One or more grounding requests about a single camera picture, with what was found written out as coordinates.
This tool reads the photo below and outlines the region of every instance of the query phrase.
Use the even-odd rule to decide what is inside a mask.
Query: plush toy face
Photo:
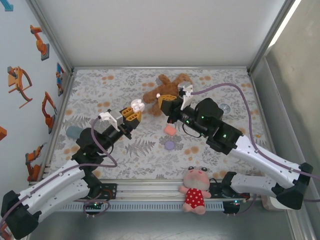
[[[193,166],[188,168],[187,173],[183,178],[183,184],[186,188],[199,189],[206,191],[210,187],[210,180],[207,175],[207,169],[205,167],[196,169]]]

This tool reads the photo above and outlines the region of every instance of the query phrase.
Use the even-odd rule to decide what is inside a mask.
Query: stuffed toy
[[[182,82],[190,82],[192,84],[192,80],[185,73],[180,73],[173,82],[171,82],[164,74],[160,74],[158,78],[162,82],[162,85],[156,87],[152,91],[146,92],[143,95],[143,101],[146,104],[151,104],[155,101],[155,104],[152,106],[151,113],[156,117],[159,117],[162,113],[158,105],[157,94],[178,96],[178,84]]]
[[[206,212],[205,198],[211,198],[211,193],[207,192],[210,187],[210,179],[205,167],[196,169],[193,166],[188,168],[183,178],[183,185],[179,187],[179,192],[186,194],[182,206],[183,211],[203,215]]]

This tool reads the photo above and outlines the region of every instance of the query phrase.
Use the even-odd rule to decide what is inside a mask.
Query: cable
[[[74,165],[71,167],[66,168],[65,170],[62,170],[61,172],[59,172],[58,174],[54,175],[53,177],[51,177],[48,181],[43,182],[42,184],[40,184],[38,187],[36,187],[35,189],[33,189],[30,194],[34,194],[35,192],[37,192],[39,189],[43,188],[45,185],[51,183],[53,180],[55,180],[57,177],[60,176],[60,174],[64,174],[72,169],[75,168],[79,168],[79,167],[103,167],[103,168],[115,168],[118,166],[118,163],[116,162],[116,160],[103,148],[103,146],[101,146],[101,144],[98,142],[98,140],[96,139],[95,136],[95,132],[94,132],[94,127],[97,123],[97,121],[99,120],[99,118],[96,118],[92,125],[91,125],[91,137],[94,141],[94,143],[103,151],[104,154],[106,154],[114,163],[114,165],[106,165],[106,164],[95,164],[95,163],[82,163],[82,164],[78,164],[78,165]],[[15,203],[3,216],[3,218],[0,220],[0,228],[4,225],[7,217],[11,214],[11,212],[16,209],[16,207],[18,207],[20,204],[22,204],[23,201],[25,201],[29,196],[26,195],[24,196],[22,199],[20,199],[17,203]]]
[[[112,191],[110,189],[103,189],[102,192],[109,192],[110,193],[110,199],[112,199],[114,197],[114,194],[112,193]]]
[[[92,123],[92,125],[91,125],[91,137],[92,137],[94,143],[98,146],[98,148],[99,148],[105,155],[107,155],[107,156],[111,159],[111,161],[114,163],[114,165],[105,165],[105,166],[106,166],[105,168],[116,168],[116,167],[118,166],[118,163],[117,163],[116,160],[107,152],[107,150],[105,150],[104,147],[98,142],[98,140],[97,140],[97,138],[96,138],[96,136],[95,136],[95,129],[94,129],[94,127],[95,127],[96,123],[99,121],[99,119],[100,119],[100,118],[97,117],[97,118],[93,121],[93,123]]]
[[[90,201],[97,202],[97,198],[100,196],[101,196],[101,192],[98,194],[98,196],[96,196],[92,199],[78,199],[78,200],[74,200],[74,202],[78,202],[78,203],[89,203]]]
[[[111,151],[109,152],[109,154],[112,154],[112,152],[114,151],[114,144],[112,143],[111,145]],[[96,158],[105,158],[108,157],[107,155],[99,155]]]
[[[240,89],[240,87],[238,87],[237,85],[233,84],[233,83],[220,83],[220,84],[217,84],[217,85],[214,85],[214,86],[211,86],[205,90],[202,90],[202,91],[198,91],[198,92],[192,92],[191,95],[199,95],[199,94],[203,94],[203,93],[206,93],[210,90],[213,90],[213,89],[216,89],[216,88],[219,88],[219,87],[224,87],[224,86],[229,86],[229,87],[234,87],[236,88],[242,99],[243,99],[243,102],[244,102],[244,105],[245,105],[245,108],[246,108],[246,111],[248,113],[248,118],[249,118],[249,133],[250,133],[250,139],[251,139],[251,143],[255,149],[255,151],[257,153],[259,153],[262,157],[264,157],[265,159],[269,160],[270,162],[272,162],[273,164],[276,164],[284,169],[287,169],[289,171],[292,171],[292,172],[295,172],[297,174],[302,174],[302,175],[305,175],[307,177],[310,177],[310,178],[314,178],[314,179],[317,179],[320,181],[320,176],[317,176],[317,175],[314,175],[314,174],[310,174],[310,173],[307,173],[307,172],[304,172],[304,171],[299,171],[299,170],[296,170],[296,169],[293,169],[293,168],[290,168],[280,162],[277,162],[276,160],[273,160],[272,158],[268,157],[267,155],[265,155],[263,152],[261,152],[258,148],[258,146],[256,145],[256,142],[255,142],[255,139],[254,139],[254,135],[253,135],[253,130],[252,130],[252,119],[251,119],[251,112],[250,112],[250,109],[249,109],[249,106],[248,106],[248,102],[245,98],[245,95],[244,93],[242,92],[242,90]],[[315,200],[312,200],[311,199],[305,199],[305,201],[307,202],[312,202],[312,203],[317,203],[317,202],[320,202],[320,199],[315,199]]]
[[[243,212],[237,213],[236,216],[240,216],[242,214],[245,214],[245,213],[249,212],[253,208],[253,206],[255,205],[256,200],[257,200],[257,194],[255,194],[253,196],[253,200],[252,200],[250,206],[246,210],[244,210]]]
[[[109,152],[109,154],[112,154],[112,152],[114,151],[114,143],[112,142],[112,139],[109,137],[109,136],[106,136],[105,135],[105,137],[107,137],[107,139],[109,140],[109,142],[111,143],[111,151]]]
[[[194,137],[194,138],[196,138],[196,139],[199,139],[199,138],[201,138],[201,136],[202,136],[201,134],[200,134],[199,136],[194,136],[194,135],[192,135],[192,134],[187,133],[186,130],[185,130],[185,124],[184,124],[184,123],[182,124],[182,129],[183,129],[183,131],[184,131],[185,134],[187,134],[187,135],[189,135],[189,136],[191,136],[191,137]]]
[[[108,201],[103,201],[103,202],[101,202],[101,203],[108,204],[108,207],[106,207],[105,210],[103,210],[103,211],[101,211],[101,212],[99,212],[99,213],[97,213],[97,214],[90,215],[90,214],[87,213],[86,207],[89,206],[89,205],[91,205],[92,203],[85,203],[85,204],[83,204],[83,208],[82,208],[83,213],[86,214],[86,217],[87,217],[87,218],[89,218],[89,217],[95,218],[95,217],[101,216],[102,214],[104,214],[104,213],[111,207],[110,202],[108,202]]]
[[[246,200],[248,200],[250,198],[249,195],[245,195],[243,193],[238,193],[240,196],[244,197]]]
[[[1,228],[0,228],[0,236],[4,239],[4,240],[10,240],[11,236],[10,234],[6,231],[6,228],[8,227],[7,224],[4,224]]]
[[[210,178],[209,181],[211,181],[212,179],[215,181],[216,184],[218,183],[214,177]]]

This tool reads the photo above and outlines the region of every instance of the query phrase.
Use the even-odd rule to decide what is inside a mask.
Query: brown teddy bear
[[[143,95],[143,101],[146,104],[151,104],[155,101],[155,104],[151,108],[151,113],[155,117],[159,117],[162,113],[158,105],[157,94],[178,96],[178,84],[182,82],[190,82],[193,84],[190,77],[185,73],[180,73],[173,82],[164,74],[160,74],[158,78],[163,84]]]

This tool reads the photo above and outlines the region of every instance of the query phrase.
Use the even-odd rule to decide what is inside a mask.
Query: red polka dot dress
[[[184,202],[189,204],[193,209],[205,205],[204,196],[202,196],[201,190],[196,188],[190,188],[188,190]]]

